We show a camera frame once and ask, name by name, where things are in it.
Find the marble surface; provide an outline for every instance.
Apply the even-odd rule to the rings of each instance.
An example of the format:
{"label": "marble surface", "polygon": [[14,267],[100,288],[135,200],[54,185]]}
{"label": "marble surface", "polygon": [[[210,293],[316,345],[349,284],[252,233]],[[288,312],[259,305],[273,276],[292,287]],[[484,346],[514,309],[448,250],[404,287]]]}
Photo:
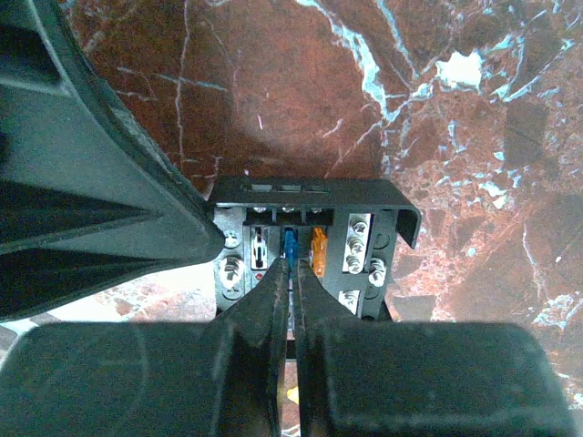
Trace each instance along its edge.
{"label": "marble surface", "polygon": [[389,178],[398,320],[503,320],[583,418],[583,2],[68,0],[97,73],[201,192]]}

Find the fuse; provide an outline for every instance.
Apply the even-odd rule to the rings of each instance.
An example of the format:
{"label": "fuse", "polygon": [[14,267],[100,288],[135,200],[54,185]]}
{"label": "fuse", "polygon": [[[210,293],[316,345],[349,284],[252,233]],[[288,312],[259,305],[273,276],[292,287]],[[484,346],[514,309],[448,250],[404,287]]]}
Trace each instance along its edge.
{"label": "fuse", "polygon": [[322,228],[314,228],[312,238],[312,269],[316,277],[323,278],[326,272],[326,250],[328,237]]}

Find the yellow object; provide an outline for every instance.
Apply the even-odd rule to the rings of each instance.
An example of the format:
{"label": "yellow object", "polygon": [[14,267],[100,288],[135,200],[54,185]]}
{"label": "yellow object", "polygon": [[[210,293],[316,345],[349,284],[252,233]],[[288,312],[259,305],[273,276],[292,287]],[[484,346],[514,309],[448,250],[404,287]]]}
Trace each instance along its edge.
{"label": "yellow object", "polygon": [[297,386],[288,390],[288,399],[300,405],[300,391]]}
{"label": "yellow object", "polygon": [[326,250],[328,237],[322,228],[314,228],[312,238],[312,268],[318,278],[323,278],[326,272]]}

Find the brown marble tile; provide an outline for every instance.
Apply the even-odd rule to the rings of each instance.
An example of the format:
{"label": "brown marble tile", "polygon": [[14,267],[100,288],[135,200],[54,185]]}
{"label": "brown marble tile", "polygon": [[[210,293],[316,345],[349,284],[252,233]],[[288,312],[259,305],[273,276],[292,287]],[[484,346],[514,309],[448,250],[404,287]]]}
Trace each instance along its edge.
{"label": "brown marble tile", "polygon": [[429,302],[432,320],[520,323],[583,408],[580,1],[63,8],[200,190],[245,172],[391,179],[424,212],[417,250],[400,244],[394,260],[400,320]]}

